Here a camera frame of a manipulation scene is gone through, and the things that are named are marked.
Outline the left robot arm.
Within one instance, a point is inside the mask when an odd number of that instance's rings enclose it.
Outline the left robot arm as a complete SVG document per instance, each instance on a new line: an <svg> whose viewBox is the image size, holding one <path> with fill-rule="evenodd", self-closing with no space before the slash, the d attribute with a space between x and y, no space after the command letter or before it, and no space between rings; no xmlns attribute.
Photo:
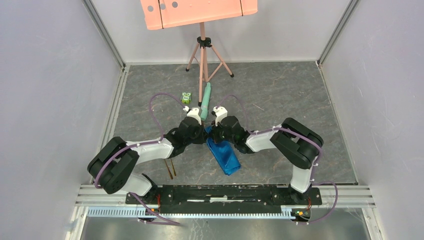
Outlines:
<svg viewBox="0 0 424 240"><path fill-rule="evenodd" d="M122 190L136 194L145 204L151 204L157 198L157 190L145 174L133 172L135 166L174 158L191 144L204 144L207 137L202 123L189 116L158 139L132 142L116 136L89 162L87 171L94 178L94 186L107 194Z"/></svg>

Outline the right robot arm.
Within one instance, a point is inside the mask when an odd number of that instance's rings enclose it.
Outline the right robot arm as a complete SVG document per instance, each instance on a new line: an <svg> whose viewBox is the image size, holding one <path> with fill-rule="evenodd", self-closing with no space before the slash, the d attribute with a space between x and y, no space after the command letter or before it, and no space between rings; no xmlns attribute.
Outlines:
<svg viewBox="0 0 424 240"><path fill-rule="evenodd" d="M302 204L309 198L313 164L322 155L323 138L297 120L288 117L281 125L249 132L237 117L227 116L214 123L208 135L215 144L227 141L242 154L278 150L293 166L289 199Z"/></svg>

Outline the blue cloth napkin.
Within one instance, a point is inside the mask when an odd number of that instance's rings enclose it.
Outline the blue cloth napkin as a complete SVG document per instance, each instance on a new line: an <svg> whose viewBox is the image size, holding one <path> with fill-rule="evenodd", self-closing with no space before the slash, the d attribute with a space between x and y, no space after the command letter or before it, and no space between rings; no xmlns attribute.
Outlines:
<svg viewBox="0 0 424 240"><path fill-rule="evenodd" d="M222 171L227 176L234 174L241 168L241 164L230 143L226 141L223 130L211 125L206 127L205 131L208 133L206 144Z"/></svg>

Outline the gold spoon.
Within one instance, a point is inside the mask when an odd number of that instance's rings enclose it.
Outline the gold spoon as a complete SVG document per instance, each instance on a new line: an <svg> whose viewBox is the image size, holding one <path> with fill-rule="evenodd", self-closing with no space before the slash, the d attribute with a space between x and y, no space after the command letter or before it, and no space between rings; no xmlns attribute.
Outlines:
<svg viewBox="0 0 424 240"><path fill-rule="evenodd" d="M174 177L176 177L177 174L176 174L176 170L175 170L175 167L174 167L173 160L172 160L172 158L170 158L169 160L170 160L170 163L171 163L172 174L173 174Z"/></svg>

